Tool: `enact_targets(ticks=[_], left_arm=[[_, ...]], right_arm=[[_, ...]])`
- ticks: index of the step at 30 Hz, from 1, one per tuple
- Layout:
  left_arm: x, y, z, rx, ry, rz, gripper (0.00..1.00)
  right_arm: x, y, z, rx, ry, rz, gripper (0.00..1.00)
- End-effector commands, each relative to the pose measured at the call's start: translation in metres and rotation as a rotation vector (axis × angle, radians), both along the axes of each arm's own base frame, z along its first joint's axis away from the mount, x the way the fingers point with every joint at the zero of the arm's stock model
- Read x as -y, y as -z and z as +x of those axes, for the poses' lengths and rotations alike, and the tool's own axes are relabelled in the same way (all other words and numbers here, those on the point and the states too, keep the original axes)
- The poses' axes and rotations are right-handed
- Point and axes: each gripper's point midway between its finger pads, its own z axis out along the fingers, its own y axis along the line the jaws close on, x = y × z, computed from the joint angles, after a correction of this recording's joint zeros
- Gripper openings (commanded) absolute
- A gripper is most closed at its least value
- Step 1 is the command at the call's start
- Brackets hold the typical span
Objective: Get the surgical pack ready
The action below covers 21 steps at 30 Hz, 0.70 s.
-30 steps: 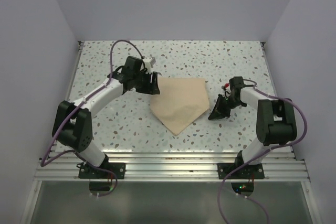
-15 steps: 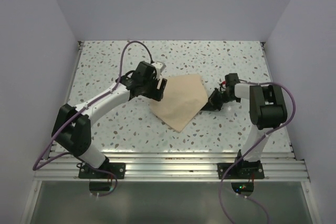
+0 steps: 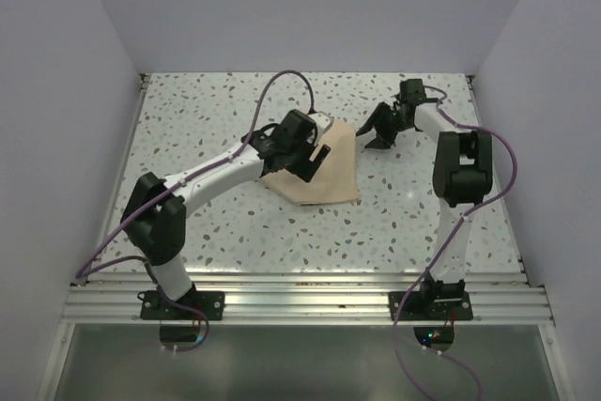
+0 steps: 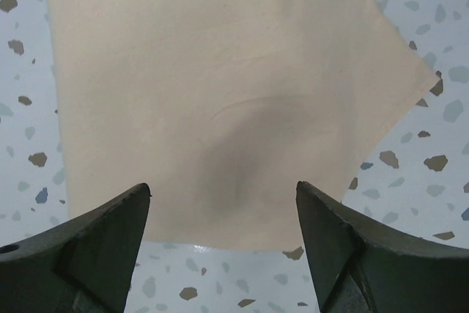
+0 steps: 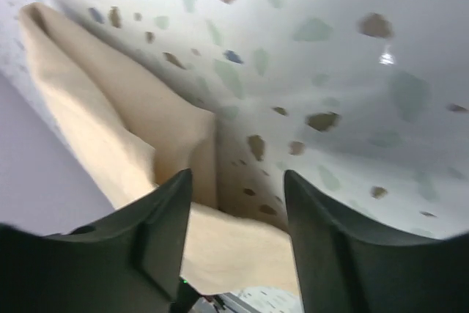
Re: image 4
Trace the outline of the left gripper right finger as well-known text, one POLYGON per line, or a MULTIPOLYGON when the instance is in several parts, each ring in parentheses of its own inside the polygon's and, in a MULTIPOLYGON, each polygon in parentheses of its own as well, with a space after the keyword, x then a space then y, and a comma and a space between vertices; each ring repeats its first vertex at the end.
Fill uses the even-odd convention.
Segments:
POLYGON ((321 312, 467 312, 468 250, 373 220, 307 182, 296 205, 321 312))

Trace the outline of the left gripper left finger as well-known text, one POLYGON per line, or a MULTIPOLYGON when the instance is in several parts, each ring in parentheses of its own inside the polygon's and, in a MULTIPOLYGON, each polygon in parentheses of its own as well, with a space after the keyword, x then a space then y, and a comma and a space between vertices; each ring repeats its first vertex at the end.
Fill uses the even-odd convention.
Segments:
POLYGON ((2 312, 123 312, 147 222, 145 183, 1 247, 2 312))

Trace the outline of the beige surgical cloth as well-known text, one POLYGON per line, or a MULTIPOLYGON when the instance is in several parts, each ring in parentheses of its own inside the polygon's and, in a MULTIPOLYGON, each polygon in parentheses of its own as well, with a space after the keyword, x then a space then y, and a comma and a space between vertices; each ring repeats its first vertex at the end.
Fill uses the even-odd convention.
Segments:
POLYGON ((146 183, 147 240, 297 248, 297 183, 342 199, 437 80, 374 0, 48 6, 70 215, 146 183))

